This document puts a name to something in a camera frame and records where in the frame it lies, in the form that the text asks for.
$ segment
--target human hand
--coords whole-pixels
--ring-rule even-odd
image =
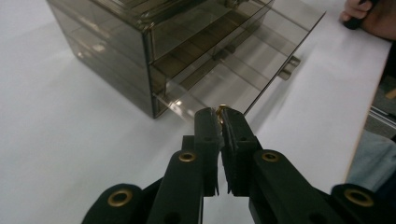
[[[346,0],[341,21],[349,21],[352,17],[364,19],[361,28],[372,35],[396,40],[396,0],[379,0],[373,7],[372,2],[359,4],[360,0]]]

